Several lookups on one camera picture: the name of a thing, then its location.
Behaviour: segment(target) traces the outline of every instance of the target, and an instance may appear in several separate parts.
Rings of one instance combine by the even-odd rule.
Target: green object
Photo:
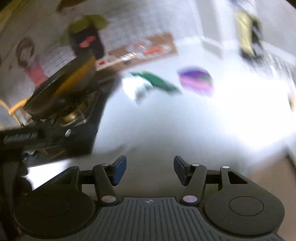
[[[179,88],[177,88],[174,84],[167,82],[150,72],[130,72],[130,74],[133,76],[141,76],[142,78],[148,80],[153,85],[153,87],[165,90],[167,92],[180,91]]]
[[[98,14],[85,15],[82,19],[74,23],[71,23],[66,28],[66,30],[63,32],[61,36],[61,46],[66,46],[70,44],[69,33],[79,33],[91,24],[95,26],[95,28],[99,31],[101,29],[106,28],[106,26],[108,25],[108,21],[107,19],[103,18],[101,15]]]

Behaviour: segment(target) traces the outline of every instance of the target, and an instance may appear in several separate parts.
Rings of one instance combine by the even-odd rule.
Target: black pan
[[[24,110],[37,119],[48,119],[65,111],[85,94],[95,70],[95,57],[92,51],[86,51],[41,84]]]

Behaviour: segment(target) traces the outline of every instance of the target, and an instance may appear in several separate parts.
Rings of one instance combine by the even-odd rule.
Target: cartoon drawing
[[[33,40],[30,37],[24,37],[18,43],[15,55],[18,65],[30,77],[31,81],[35,84],[35,88],[38,88],[48,77],[44,74],[39,57],[33,57],[34,52],[35,45]]]
[[[61,37],[61,45],[71,45],[76,56],[86,49],[92,49],[96,59],[104,56],[104,46],[98,31],[106,28],[108,21],[101,15],[83,15],[79,5],[84,0],[61,0],[57,12],[70,18],[71,24],[66,28]]]

